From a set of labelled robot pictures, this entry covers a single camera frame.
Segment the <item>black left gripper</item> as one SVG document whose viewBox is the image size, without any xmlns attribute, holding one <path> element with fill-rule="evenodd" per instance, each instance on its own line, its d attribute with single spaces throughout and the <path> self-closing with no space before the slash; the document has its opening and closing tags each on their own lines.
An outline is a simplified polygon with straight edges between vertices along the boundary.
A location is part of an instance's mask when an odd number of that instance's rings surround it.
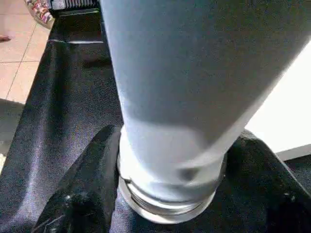
<svg viewBox="0 0 311 233">
<path fill-rule="evenodd" d="M 98 0 L 51 0 L 51 12 L 93 12 L 98 10 Z"/>
</svg>

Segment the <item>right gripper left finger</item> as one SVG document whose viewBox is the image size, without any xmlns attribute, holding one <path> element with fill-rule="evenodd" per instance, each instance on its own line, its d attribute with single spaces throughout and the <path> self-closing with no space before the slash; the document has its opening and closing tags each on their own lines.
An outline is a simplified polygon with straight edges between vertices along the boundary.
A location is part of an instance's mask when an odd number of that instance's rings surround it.
<svg viewBox="0 0 311 233">
<path fill-rule="evenodd" d="M 60 181 L 34 233 L 107 233 L 115 208 L 121 130 L 102 128 Z"/>
</svg>

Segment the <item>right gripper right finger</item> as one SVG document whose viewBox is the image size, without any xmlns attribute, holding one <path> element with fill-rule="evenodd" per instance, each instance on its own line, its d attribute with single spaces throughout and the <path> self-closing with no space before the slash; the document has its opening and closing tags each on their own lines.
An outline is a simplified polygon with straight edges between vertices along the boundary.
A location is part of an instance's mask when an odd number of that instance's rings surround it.
<svg viewBox="0 0 311 233">
<path fill-rule="evenodd" d="M 244 131 L 227 152 L 217 233 L 309 233 L 311 194 L 272 150 Z"/>
</svg>

